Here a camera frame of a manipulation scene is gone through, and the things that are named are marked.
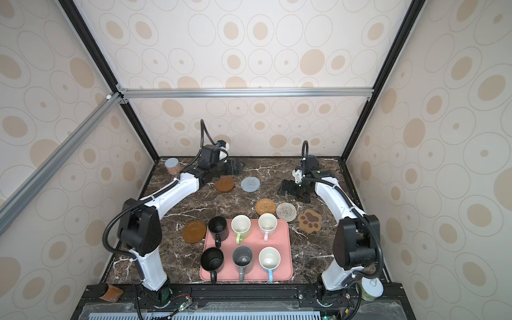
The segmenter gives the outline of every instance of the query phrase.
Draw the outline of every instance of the woven rattan coaster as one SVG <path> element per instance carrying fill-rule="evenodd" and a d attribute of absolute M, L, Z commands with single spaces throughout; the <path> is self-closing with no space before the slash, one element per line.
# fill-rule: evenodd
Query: woven rattan coaster
<path fill-rule="evenodd" d="M 256 213 L 262 214 L 274 214 L 275 213 L 275 202 L 270 199 L 261 199 L 256 203 Z"/>

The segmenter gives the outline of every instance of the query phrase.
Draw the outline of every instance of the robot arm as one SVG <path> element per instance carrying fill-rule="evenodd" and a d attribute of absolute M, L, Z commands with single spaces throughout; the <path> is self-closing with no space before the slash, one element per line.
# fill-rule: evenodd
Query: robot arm
<path fill-rule="evenodd" d="M 317 158 L 307 154 L 307 141 L 303 144 L 301 165 L 292 175 L 294 180 L 284 180 L 278 193 L 295 196 L 296 200 L 305 203 L 309 203 L 311 195 L 316 194 L 338 223 L 332 247 L 334 260 L 318 276 L 319 301 L 329 296 L 329 291 L 346 288 L 357 276 L 378 277 L 383 266 L 379 220 L 359 209 L 340 188 L 334 174 L 321 169 Z M 364 267 L 374 262 L 377 263 L 374 273 L 362 272 Z"/>
<path fill-rule="evenodd" d="M 201 120 L 202 131 L 208 137 Z M 223 175 L 239 175 L 242 165 L 227 159 L 229 144 L 223 140 L 202 146 L 194 160 L 171 183 L 140 200 L 128 199 L 103 232 L 103 245 L 112 252 L 130 257 L 139 271 L 145 294 L 155 306 L 168 303 L 169 278 L 162 268 L 159 245 L 162 241 L 160 220 L 177 203 Z M 112 248 L 107 241 L 113 225 L 119 220 L 118 238 L 128 251 Z"/>

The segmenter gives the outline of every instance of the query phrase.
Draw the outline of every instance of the gray mug handle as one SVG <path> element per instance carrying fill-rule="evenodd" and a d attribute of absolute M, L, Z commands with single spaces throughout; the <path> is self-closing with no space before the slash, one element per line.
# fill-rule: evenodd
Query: gray mug handle
<path fill-rule="evenodd" d="M 240 270 L 238 273 L 238 281 L 243 282 L 244 278 L 245 278 L 244 268 L 240 267 Z"/>

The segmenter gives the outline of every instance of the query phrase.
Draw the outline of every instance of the black metal base plate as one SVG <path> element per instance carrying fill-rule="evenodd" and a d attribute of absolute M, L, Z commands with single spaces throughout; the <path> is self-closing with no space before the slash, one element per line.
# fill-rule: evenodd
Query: black metal base plate
<path fill-rule="evenodd" d="M 400 283 L 384 283 L 384 294 L 378 300 L 396 300 L 400 301 L 408 320 L 415 320 L 411 305 L 407 300 L 407 296 Z M 131 284 L 115 285 L 122 289 L 124 294 L 118 302 L 120 303 L 134 303 L 136 296 Z M 177 285 L 171 284 L 173 291 L 172 297 L 177 297 L 181 294 L 189 294 L 193 301 L 193 306 L 197 308 L 205 307 L 207 304 L 214 303 L 283 303 L 284 305 L 293 309 L 308 308 L 308 310 L 320 311 L 322 316 L 338 315 L 340 307 L 346 307 L 348 301 L 344 297 L 335 298 L 332 305 L 328 307 L 321 306 L 316 300 L 315 289 L 310 284 L 299 285 L 280 285 L 280 284 L 235 284 L 235 285 L 221 285 L 221 284 L 192 284 L 192 285 Z M 348 293 L 356 297 L 355 289 L 349 289 Z M 139 305 L 141 309 L 150 312 L 173 312 L 176 310 L 186 298 L 184 296 L 173 298 L 170 303 L 163 309 L 157 309 L 153 306 L 152 301 L 146 297 L 141 296 Z M 86 304 L 107 304 L 97 297 L 91 296 L 87 289 L 83 293 L 78 306 L 71 317 L 71 320 L 78 320 L 82 308 Z"/>

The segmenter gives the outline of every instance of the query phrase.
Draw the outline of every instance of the pink tray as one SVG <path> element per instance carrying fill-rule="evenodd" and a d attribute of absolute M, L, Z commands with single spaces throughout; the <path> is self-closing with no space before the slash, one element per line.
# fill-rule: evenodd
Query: pink tray
<path fill-rule="evenodd" d="M 229 228 L 228 238 L 222 242 L 221 250 L 224 253 L 224 268 L 217 274 L 217 281 L 238 281 L 238 268 L 233 262 L 233 251 L 238 247 L 236 234 L 231 229 L 232 219 L 227 219 Z M 249 273 L 245 274 L 245 281 L 268 281 L 268 273 L 263 270 L 258 257 L 260 251 L 265 247 L 274 247 L 281 255 L 279 267 L 272 272 L 274 281 L 284 281 L 291 279 L 293 267 L 291 264 L 290 233 L 288 222 L 278 219 L 278 226 L 275 233 L 268 237 L 268 242 L 263 241 L 263 234 L 258 226 L 257 219 L 251 219 L 251 233 L 242 241 L 241 245 L 246 245 L 252 250 L 254 265 Z M 210 232 L 206 232 L 204 250 L 215 247 L 215 239 Z M 201 279 L 210 281 L 210 272 L 200 269 Z"/>

